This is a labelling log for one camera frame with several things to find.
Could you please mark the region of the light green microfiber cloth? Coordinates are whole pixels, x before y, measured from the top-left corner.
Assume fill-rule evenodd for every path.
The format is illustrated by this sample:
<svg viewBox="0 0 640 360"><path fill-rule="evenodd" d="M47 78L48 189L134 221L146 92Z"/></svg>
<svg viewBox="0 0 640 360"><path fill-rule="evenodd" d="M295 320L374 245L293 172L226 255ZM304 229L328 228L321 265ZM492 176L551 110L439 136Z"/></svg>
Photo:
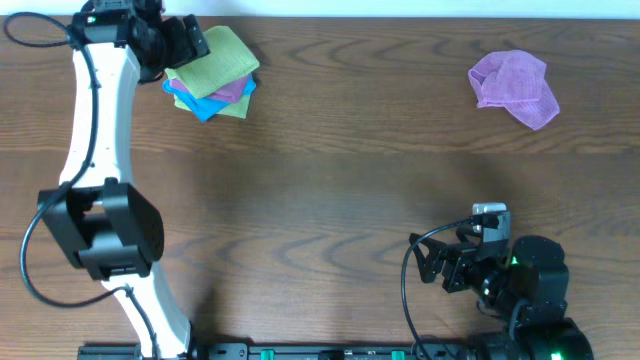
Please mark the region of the light green microfiber cloth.
<svg viewBox="0 0 640 360"><path fill-rule="evenodd" d="M251 74L260 63L244 42L228 27L215 26L204 33L210 53L177 69L167 68L171 80L179 80L197 99Z"/></svg>

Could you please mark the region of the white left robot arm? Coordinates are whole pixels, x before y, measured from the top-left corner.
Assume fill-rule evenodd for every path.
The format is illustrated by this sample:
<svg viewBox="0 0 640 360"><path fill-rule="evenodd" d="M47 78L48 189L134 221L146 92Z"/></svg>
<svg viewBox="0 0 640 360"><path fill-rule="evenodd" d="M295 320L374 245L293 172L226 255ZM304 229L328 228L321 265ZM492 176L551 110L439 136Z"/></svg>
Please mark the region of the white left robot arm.
<svg viewBox="0 0 640 360"><path fill-rule="evenodd" d="M165 18L160 1L91 1L67 27L76 100L59 185L38 196L69 263L117 298L133 325L137 359L204 359L208 350L177 305L160 260L159 211L136 189L130 160L138 86L208 54L196 19Z"/></svg>

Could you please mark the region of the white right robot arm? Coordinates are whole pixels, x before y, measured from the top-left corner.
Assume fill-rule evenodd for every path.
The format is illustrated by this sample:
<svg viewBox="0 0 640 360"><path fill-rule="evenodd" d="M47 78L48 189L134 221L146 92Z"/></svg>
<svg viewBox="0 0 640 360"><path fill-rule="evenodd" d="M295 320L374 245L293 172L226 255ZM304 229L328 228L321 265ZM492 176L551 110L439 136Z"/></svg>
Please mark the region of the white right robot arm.
<svg viewBox="0 0 640 360"><path fill-rule="evenodd" d="M443 276L448 293L472 290L476 307L504 323L497 333L475 335L463 344L423 344L430 359L577 359L594 357L577 324L566 315L569 270L561 245L541 236L477 242L456 231L447 244L418 234L409 237L421 281Z"/></svg>

